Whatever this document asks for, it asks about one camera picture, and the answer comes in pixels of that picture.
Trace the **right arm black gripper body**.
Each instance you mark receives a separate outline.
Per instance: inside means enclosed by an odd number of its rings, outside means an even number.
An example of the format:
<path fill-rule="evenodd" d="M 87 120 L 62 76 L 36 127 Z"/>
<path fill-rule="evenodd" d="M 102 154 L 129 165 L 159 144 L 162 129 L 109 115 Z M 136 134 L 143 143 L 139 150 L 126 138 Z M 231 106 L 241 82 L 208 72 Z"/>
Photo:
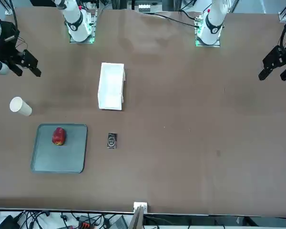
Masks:
<path fill-rule="evenodd" d="M 16 48 L 20 31 L 12 22 L 0 21 L 0 61 L 21 63 L 22 52 Z"/>

